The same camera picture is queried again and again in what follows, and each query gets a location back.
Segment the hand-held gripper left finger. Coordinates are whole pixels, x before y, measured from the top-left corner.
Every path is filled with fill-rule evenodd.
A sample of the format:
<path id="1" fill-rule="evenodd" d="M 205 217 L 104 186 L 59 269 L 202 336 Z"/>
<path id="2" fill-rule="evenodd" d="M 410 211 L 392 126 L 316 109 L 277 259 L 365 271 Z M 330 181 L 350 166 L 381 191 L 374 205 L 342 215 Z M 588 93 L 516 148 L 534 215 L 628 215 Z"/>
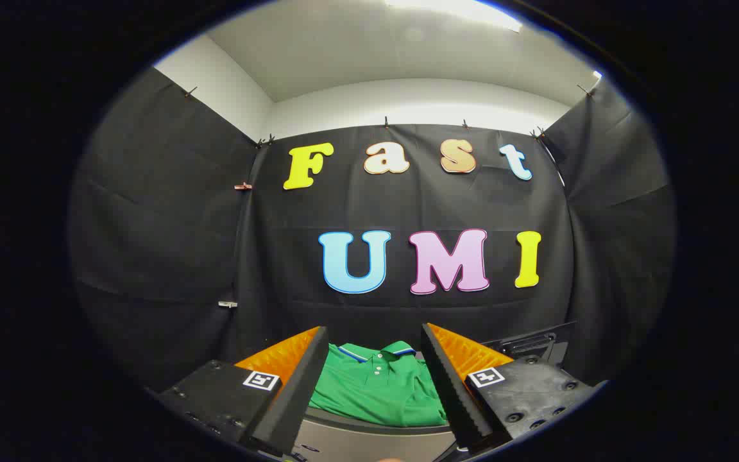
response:
<path id="1" fill-rule="evenodd" d="M 328 357 L 314 327 L 236 363 L 211 360 L 155 394 L 177 417 L 234 447 L 291 453 Z"/>

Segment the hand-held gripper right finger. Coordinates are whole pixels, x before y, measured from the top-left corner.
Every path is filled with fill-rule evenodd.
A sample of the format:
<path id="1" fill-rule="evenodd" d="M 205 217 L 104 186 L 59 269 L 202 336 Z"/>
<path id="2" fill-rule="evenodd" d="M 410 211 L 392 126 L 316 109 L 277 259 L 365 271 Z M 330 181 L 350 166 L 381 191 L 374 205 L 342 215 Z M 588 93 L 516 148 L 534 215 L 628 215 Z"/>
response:
<path id="1" fill-rule="evenodd" d="M 563 368 L 572 323 L 477 342 L 433 323 L 420 350 L 460 447 L 493 450 L 583 406 L 603 388 Z"/>

